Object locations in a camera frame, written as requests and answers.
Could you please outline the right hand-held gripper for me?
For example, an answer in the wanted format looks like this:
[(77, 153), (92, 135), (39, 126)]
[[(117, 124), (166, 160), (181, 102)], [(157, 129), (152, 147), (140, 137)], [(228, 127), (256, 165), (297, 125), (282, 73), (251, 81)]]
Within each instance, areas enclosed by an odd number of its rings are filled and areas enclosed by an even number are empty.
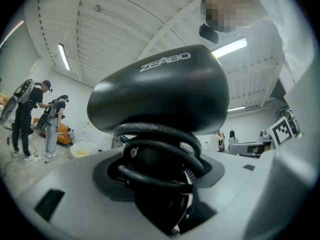
[(281, 110), (279, 119), (269, 128), (263, 129), (258, 141), (232, 143), (229, 153), (242, 157), (260, 157), (264, 152), (277, 149), (282, 143), (301, 135), (299, 124), (289, 108)]

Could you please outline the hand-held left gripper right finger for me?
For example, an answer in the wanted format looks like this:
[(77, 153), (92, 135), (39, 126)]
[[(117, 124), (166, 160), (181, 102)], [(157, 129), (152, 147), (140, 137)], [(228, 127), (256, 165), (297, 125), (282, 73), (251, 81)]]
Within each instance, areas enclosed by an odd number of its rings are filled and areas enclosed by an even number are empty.
[(207, 155), (201, 155), (200, 162), (204, 166), (205, 174), (197, 178), (197, 187), (210, 188), (223, 177), (225, 167), (221, 162)]

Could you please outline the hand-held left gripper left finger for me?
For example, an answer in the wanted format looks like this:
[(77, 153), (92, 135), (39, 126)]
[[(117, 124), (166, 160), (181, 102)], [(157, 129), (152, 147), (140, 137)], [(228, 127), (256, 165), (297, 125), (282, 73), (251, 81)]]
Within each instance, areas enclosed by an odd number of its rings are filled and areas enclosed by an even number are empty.
[(96, 188), (110, 200), (115, 202), (133, 202), (135, 192), (126, 186), (127, 181), (118, 175), (117, 168), (123, 164), (123, 154), (106, 158), (99, 162), (93, 170), (93, 182)]

